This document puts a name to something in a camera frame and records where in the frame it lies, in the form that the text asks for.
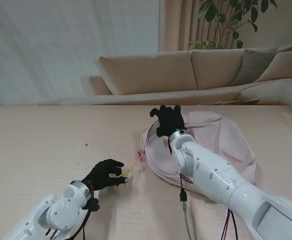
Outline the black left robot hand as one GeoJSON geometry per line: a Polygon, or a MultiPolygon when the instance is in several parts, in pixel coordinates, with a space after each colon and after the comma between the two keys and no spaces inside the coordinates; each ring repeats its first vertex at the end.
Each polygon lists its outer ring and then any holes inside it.
{"type": "Polygon", "coordinates": [[[123,166],[122,162],[113,159],[100,161],[81,182],[91,187],[93,191],[126,184],[129,179],[121,176],[123,166]]]}

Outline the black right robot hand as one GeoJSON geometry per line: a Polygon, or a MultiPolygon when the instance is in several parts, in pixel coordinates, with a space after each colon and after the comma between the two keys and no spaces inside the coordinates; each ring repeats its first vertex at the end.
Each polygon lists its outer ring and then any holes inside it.
{"type": "Polygon", "coordinates": [[[170,137],[176,131],[186,129],[180,105],[176,105],[174,108],[165,105],[159,109],[153,108],[150,111],[150,116],[158,117],[159,127],[156,129],[158,137],[170,137]]]}

